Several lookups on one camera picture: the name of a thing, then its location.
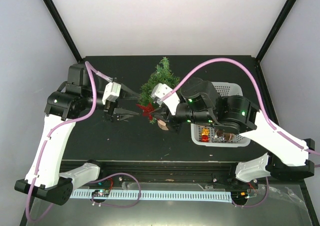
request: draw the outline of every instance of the white basket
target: white basket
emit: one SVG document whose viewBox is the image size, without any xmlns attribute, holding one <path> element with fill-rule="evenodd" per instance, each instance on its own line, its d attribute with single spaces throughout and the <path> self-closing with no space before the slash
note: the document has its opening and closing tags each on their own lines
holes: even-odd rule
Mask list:
<svg viewBox="0 0 320 226">
<path fill-rule="evenodd" d="M 212 82 L 217 92 L 221 96 L 233 96 L 240 95 L 242 96 L 241 87 L 235 83 L 227 82 Z M 210 142 L 201 142 L 201 133 L 204 128 L 209 129 L 209 141 Z M 231 141 L 217 141 L 214 139 L 216 129 L 211 127 L 203 127 L 196 124 L 191 124 L 191 138 L 192 141 L 197 145 L 204 145 L 208 147 L 245 147 L 250 143 L 250 139 L 242 137 L 240 135 L 235 135 Z"/>
</svg>

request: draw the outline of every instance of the black tabletop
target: black tabletop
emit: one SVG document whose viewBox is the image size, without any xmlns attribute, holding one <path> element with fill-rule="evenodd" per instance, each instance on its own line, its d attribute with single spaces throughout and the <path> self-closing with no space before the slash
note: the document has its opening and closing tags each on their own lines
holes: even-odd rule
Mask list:
<svg viewBox="0 0 320 226">
<path fill-rule="evenodd" d="M 241 62 L 257 79 L 255 61 L 251 56 L 167 56 L 173 73 L 183 78 L 198 64 L 217 57 L 228 57 Z M 92 56 L 86 57 L 97 70 L 139 92 L 162 56 Z M 215 63 L 194 74 L 213 82 L 236 83 L 245 97 L 258 104 L 258 99 L 247 75 L 235 65 Z M 142 112 L 137 102 L 120 106 Z M 96 111 L 86 121 L 74 127 L 64 160 L 119 160 L 119 161 L 248 161 L 263 155 L 266 150 L 252 142 L 247 147 L 206 147 L 193 143 L 190 125 L 183 125 L 179 134 L 161 130 L 148 118 L 136 116 L 119 123 L 106 122 L 103 112 Z"/>
</svg>

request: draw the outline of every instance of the small christmas tree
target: small christmas tree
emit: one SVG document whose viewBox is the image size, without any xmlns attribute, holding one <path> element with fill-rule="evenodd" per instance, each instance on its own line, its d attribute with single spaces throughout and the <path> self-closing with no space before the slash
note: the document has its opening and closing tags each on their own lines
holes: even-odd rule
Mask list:
<svg viewBox="0 0 320 226">
<path fill-rule="evenodd" d="M 150 110 L 156 108 L 156 105 L 151 98 L 151 92 L 155 88 L 155 86 L 159 83 L 167 84 L 172 89 L 176 87 L 179 83 L 180 78 L 174 76 L 170 67 L 169 67 L 169 60 L 168 58 L 164 57 L 159 65 L 156 66 L 156 71 L 150 75 L 150 78 L 147 83 L 141 86 L 141 99 L 139 103 L 141 108 L 147 108 L 148 112 Z M 156 119 L 149 116 L 150 123 L 155 123 Z"/>
</svg>

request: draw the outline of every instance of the purple cable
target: purple cable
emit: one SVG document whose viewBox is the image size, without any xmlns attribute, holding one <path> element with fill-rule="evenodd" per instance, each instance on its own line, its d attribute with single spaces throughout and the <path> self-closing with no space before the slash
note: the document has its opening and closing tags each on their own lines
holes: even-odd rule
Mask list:
<svg viewBox="0 0 320 226">
<path fill-rule="evenodd" d="M 253 75 L 249 72 L 249 70 L 244 66 L 242 65 L 240 62 L 237 62 L 233 59 L 229 59 L 229 58 L 216 58 L 216 59 L 211 59 L 211 60 L 208 60 L 208 61 L 205 61 L 203 63 L 201 63 L 200 65 L 196 66 L 195 68 L 193 68 L 186 76 L 185 78 L 183 78 L 183 80 L 169 93 L 167 93 L 166 95 L 164 95 L 162 98 L 161 98 L 161 101 L 164 101 L 165 99 L 167 99 L 169 96 L 171 96 L 173 93 L 175 93 L 188 79 L 190 76 L 192 76 L 193 73 L 195 73 L 197 70 L 199 70 L 200 68 L 208 65 L 208 64 L 211 64 L 211 63 L 214 63 L 214 62 L 229 62 L 229 63 L 232 63 L 238 67 L 240 67 L 246 74 L 247 76 L 250 78 L 252 84 L 253 84 L 253 87 L 255 89 L 255 92 L 256 92 L 256 95 L 258 97 L 258 101 L 259 101 L 259 105 L 260 105 L 260 108 L 261 108 L 261 111 L 263 113 L 263 116 L 266 120 L 266 122 L 270 125 L 270 127 L 273 129 L 273 130 L 276 130 L 277 128 L 273 125 L 273 123 L 270 121 L 270 119 L 268 118 L 268 115 L 267 115 L 267 112 L 265 110 L 265 107 L 264 107 L 264 103 L 262 101 L 262 96 L 261 96 L 261 93 L 260 93 L 260 90 L 259 90 L 259 87 L 255 81 L 255 78 L 253 77 Z M 278 134 L 281 135 L 283 138 L 285 138 L 286 140 L 288 140 L 289 142 L 291 142 L 293 145 L 297 146 L 298 148 L 300 149 L 303 149 L 303 147 L 301 145 L 299 145 L 298 143 L 296 143 L 295 141 L 293 141 L 291 138 L 289 138 L 288 136 L 286 136 L 283 132 L 280 132 L 278 131 Z M 316 154 L 318 156 L 320 156 L 320 153 L 318 152 L 315 152 L 313 150 L 310 150 L 310 149 L 305 149 L 305 151 L 309 152 L 309 153 L 313 153 L 313 154 Z"/>
<path fill-rule="evenodd" d="M 120 205 L 114 205 L 114 204 L 108 204 L 108 203 L 100 203 L 100 205 L 103 205 L 103 206 L 108 206 L 108 207 L 117 207 L 117 208 L 128 208 L 128 207 L 133 207 L 135 206 L 139 200 L 140 200 L 140 197 L 141 197 L 141 187 L 140 187 L 140 184 L 138 182 L 138 180 L 133 177 L 132 175 L 128 174 L 128 173 L 125 173 L 125 172 L 119 172 L 119 173 L 114 173 L 114 174 L 111 174 L 109 175 L 108 177 L 105 177 L 103 179 L 99 179 L 99 180 L 96 180 L 96 181 L 91 181 L 89 183 L 98 183 L 98 182 L 102 182 L 102 181 L 105 181 L 107 180 L 108 178 L 111 178 L 111 177 L 114 177 L 114 176 L 118 176 L 118 175 L 126 175 L 126 176 L 129 176 L 131 177 L 138 185 L 138 188 L 139 188 L 139 193 L 138 193 L 138 198 L 136 199 L 136 201 L 132 204 L 129 204 L 129 205 L 125 205 L 125 206 L 120 206 Z"/>
<path fill-rule="evenodd" d="M 89 78 L 90 78 L 90 83 L 91 83 L 91 87 L 92 87 L 92 97 L 93 97 L 92 107 L 91 107 L 89 113 L 87 115 L 83 116 L 83 117 L 72 119 L 72 120 L 60 123 L 59 125 L 57 125 L 56 127 L 54 127 L 53 129 L 50 130 L 50 132 L 47 135 L 48 138 L 50 138 L 51 135 L 53 134 L 53 132 L 55 130 L 57 130 L 59 127 L 61 127 L 63 125 L 66 125 L 66 124 L 69 124 L 69 123 L 80 122 L 80 121 L 86 120 L 87 118 L 89 118 L 94 113 L 94 111 L 96 109 L 96 104 L 97 104 L 97 90 L 96 90 L 94 76 L 92 74 L 92 68 L 93 67 L 89 62 L 85 62 L 85 66 L 86 66 L 86 69 L 88 71 L 88 75 L 89 75 Z M 46 144 L 47 144 L 47 140 L 45 140 L 43 142 L 42 148 L 40 150 L 40 153 L 39 153 L 36 165 L 35 165 L 35 172 L 34 172 L 35 175 L 37 175 L 38 172 L 39 172 L 39 166 L 40 166 L 41 158 L 42 158 L 42 155 L 44 153 Z M 39 222 L 41 219 L 43 219 L 43 217 L 49 212 L 49 210 L 53 206 L 53 203 L 51 203 L 50 206 L 46 209 L 46 211 L 38 219 L 31 218 L 31 216 L 30 216 L 30 201 L 31 201 L 32 191 L 33 191 L 35 183 L 36 183 L 36 178 L 34 178 L 32 180 L 32 183 L 31 183 L 29 191 L 28 191 L 27 199 L 26 199 L 26 205 L 25 205 L 26 218 L 28 219 L 28 221 L 31 221 L 31 222 Z"/>
<path fill-rule="evenodd" d="M 247 205 L 246 206 L 246 205 L 238 205 L 232 200 L 233 205 L 234 206 L 239 206 L 239 207 L 244 207 L 244 208 L 257 207 L 257 206 L 261 205 L 268 198 L 268 194 L 269 194 L 269 181 L 268 181 L 267 177 L 265 177 L 265 181 L 266 181 L 267 188 L 266 188 L 266 191 L 265 191 L 265 195 L 264 195 L 263 199 L 260 202 L 257 202 L 254 205 Z"/>
<path fill-rule="evenodd" d="M 107 82 L 112 82 L 113 78 L 106 76 L 105 74 L 101 73 L 100 71 L 97 71 L 90 63 L 89 68 L 99 77 L 105 79 Z"/>
</svg>

